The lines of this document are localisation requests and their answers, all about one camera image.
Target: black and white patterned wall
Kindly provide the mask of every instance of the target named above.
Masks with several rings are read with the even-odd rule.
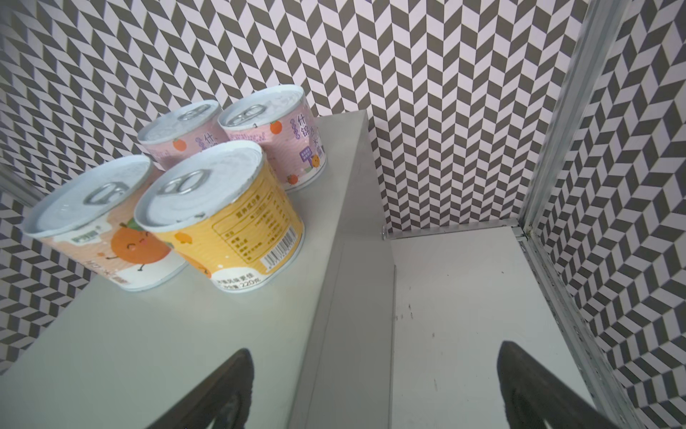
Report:
[[[7,0],[2,160],[48,192],[169,109],[295,82],[368,111],[392,228],[516,217],[587,0],[443,3]]]
[[[630,3],[539,231],[648,428],[686,426],[685,40]]]
[[[0,192],[0,375],[91,279],[91,272],[18,228],[25,208]]]

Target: silver can lid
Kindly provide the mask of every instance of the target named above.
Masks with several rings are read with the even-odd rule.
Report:
[[[292,112],[305,95],[298,85],[278,85],[263,89],[231,104],[219,116],[227,130],[247,130],[271,124]]]
[[[175,231],[201,222],[236,201],[264,164],[253,141],[236,140],[203,150],[158,178],[134,211],[151,232]]]
[[[138,132],[138,141],[154,145],[174,140],[195,130],[221,110],[215,100],[204,100],[162,115]]]
[[[82,227],[127,199],[153,168],[145,155],[98,165],[42,199],[24,218],[21,229],[30,237],[42,238]]]

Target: canned food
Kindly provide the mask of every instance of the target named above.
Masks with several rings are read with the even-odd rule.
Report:
[[[305,92],[297,85],[274,86],[238,100],[219,123],[228,140],[255,141],[264,149],[283,189],[307,185],[327,163]]]
[[[115,159],[42,199],[21,228],[123,289],[153,288],[186,263],[133,218],[136,203],[161,175],[145,155]]]
[[[303,221],[251,141],[179,163],[143,195],[134,217],[227,292],[262,286],[303,243]]]
[[[217,123],[221,112],[214,100],[189,104],[144,126],[138,141],[168,170],[191,155],[226,141],[226,133]]]

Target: metal pull ring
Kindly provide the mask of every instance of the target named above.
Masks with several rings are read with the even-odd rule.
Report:
[[[198,106],[195,109],[188,111],[188,112],[184,113],[183,115],[179,116],[178,120],[179,121],[187,121],[189,119],[193,119],[194,117],[198,116],[200,113],[206,111],[209,108],[210,108],[209,104],[203,104],[202,106]]]
[[[187,188],[184,188],[186,182],[191,180],[193,177],[199,176],[198,179],[190,184]],[[177,177],[173,180],[167,182],[164,186],[157,191],[158,195],[184,195],[189,192],[195,191],[197,188],[202,186],[203,183],[207,181],[210,177],[210,170],[200,169],[194,172],[184,174],[183,176]]]
[[[84,205],[109,204],[110,202],[112,202],[112,198],[114,196],[120,196],[128,190],[128,185],[122,182],[105,183],[101,187],[97,188],[95,191],[89,193],[88,196],[84,198]],[[107,194],[100,196],[97,200],[94,200],[96,196],[100,195],[104,191],[108,191]]]
[[[248,107],[246,110],[240,112],[238,115],[234,116],[231,118],[229,122],[226,123],[227,126],[236,126],[244,123],[245,121],[249,121],[250,119],[256,117],[257,115],[261,115],[264,113],[264,111],[267,110],[267,106],[263,104],[253,104],[252,106]]]

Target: orange fruit illustration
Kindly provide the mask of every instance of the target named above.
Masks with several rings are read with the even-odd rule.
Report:
[[[183,140],[180,140],[180,139],[179,139],[179,140],[174,140],[173,145],[174,145],[174,149],[176,149],[176,150],[179,151],[179,152],[183,152],[183,151],[186,150],[186,148],[188,147],[188,146],[186,145],[186,142],[183,141]]]
[[[179,255],[183,256],[183,259],[187,260],[189,264],[191,264],[196,270],[200,271],[201,273],[204,273],[208,279],[212,278],[212,273],[205,268],[204,265],[202,265],[200,262],[196,261],[192,257],[188,255],[184,255],[183,253],[179,253]]]
[[[272,125],[269,125],[269,130],[273,134],[279,134],[282,129],[283,129],[283,125],[281,125],[281,122],[279,122],[279,121],[274,121],[274,122],[272,122]]]
[[[126,226],[114,234],[110,245],[116,256],[131,264],[152,264],[172,251],[151,233]]]
[[[174,238],[176,238],[181,244],[193,244],[193,238],[186,233],[176,233],[174,234]]]

